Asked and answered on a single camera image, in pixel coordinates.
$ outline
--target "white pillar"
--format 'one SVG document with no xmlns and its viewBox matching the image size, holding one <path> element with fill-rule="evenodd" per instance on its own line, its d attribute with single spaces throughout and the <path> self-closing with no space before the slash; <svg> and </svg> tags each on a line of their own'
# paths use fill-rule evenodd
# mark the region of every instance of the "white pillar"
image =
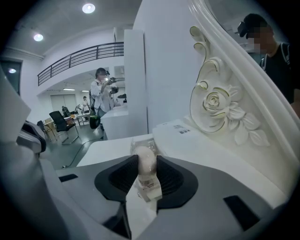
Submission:
<svg viewBox="0 0 300 240">
<path fill-rule="evenodd" d="M 125 30 L 124 70 L 129 127 L 132 136 L 148 134 L 144 34 Z"/>
<path fill-rule="evenodd" d="M 116 76 L 116 74 L 115 74 L 115 71 L 114 71 L 114 66 L 108 66 L 109 67 L 109 73 L 110 73 L 110 75 L 109 75 L 109 77 L 115 77 Z"/>
</svg>

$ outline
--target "woman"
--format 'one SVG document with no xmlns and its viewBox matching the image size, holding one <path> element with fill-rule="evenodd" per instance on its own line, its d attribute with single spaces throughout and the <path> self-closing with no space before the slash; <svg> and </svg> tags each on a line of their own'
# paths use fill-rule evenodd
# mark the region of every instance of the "woman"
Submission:
<svg viewBox="0 0 300 240">
<path fill-rule="evenodd" d="M 106 78 L 107 71 L 98 68 L 95 74 L 96 79 L 90 85 L 91 97 L 95 99 L 94 109 L 98 118 L 102 118 L 109 110 L 113 109 L 113 99 L 111 98 L 111 83 Z"/>
</svg>

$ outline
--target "black office chair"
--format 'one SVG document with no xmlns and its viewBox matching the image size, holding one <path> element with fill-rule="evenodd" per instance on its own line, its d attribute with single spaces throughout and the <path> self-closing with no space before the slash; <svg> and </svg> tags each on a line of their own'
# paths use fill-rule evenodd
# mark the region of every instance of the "black office chair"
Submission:
<svg viewBox="0 0 300 240">
<path fill-rule="evenodd" d="M 49 139 L 50 141 L 51 141 L 51 138 L 49 137 L 49 134 L 48 134 L 49 132 L 52 132 L 53 136 L 54 136 L 55 139 L 56 139 L 56 136 L 55 136 L 54 132 L 52 131 L 52 129 L 48 127 L 48 129 L 46 130 L 42 121 L 38 121 L 38 122 L 37 122 L 37 125 L 38 125 L 39 128 L 44 132 L 44 134 L 46 134 L 46 136 L 48 137 L 48 139 Z"/>
<path fill-rule="evenodd" d="M 78 134 L 78 131 L 76 128 L 76 124 L 75 123 L 67 124 L 66 120 L 63 118 L 63 116 L 61 115 L 61 113 L 59 111 L 51 112 L 51 113 L 49 113 L 49 115 L 53 119 L 53 121 L 56 125 L 56 131 L 67 133 L 67 138 L 61 144 L 72 144 L 79 137 L 79 134 Z M 68 131 L 72 127 L 75 127 L 77 136 L 71 142 L 64 143 L 69 138 Z"/>
</svg>

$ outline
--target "white ornate panel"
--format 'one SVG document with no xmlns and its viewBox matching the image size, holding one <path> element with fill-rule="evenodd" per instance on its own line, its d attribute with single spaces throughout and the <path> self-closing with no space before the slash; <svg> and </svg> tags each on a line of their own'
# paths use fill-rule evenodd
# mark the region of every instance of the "white ornate panel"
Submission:
<svg viewBox="0 0 300 240">
<path fill-rule="evenodd" d="M 195 50 L 205 56 L 191 94 L 192 120 L 288 195 L 299 173 L 299 118 L 266 73 L 222 29 L 204 0 L 190 0 L 189 6 L 199 22 L 191 27 L 190 37 Z"/>
</svg>

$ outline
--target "strap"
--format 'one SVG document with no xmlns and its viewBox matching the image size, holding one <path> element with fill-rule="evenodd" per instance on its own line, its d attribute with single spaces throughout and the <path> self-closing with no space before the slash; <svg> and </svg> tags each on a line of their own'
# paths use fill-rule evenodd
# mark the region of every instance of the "strap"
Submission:
<svg viewBox="0 0 300 240">
<path fill-rule="evenodd" d="M 287 63 L 287 65 L 290 65 L 290 45 L 287 46 L 287 51 L 285 53 L 284 49 L 283 49 L 283 43 L 280 44 L 281 47 L 281 53 L 282 53 L 282 57 L 285 60 L 285 62 Z"/>
<path fill-rule="evenodd" d="M 262 69 L 266 71 L 267 55 L 262 59 Z"/>
</svg>

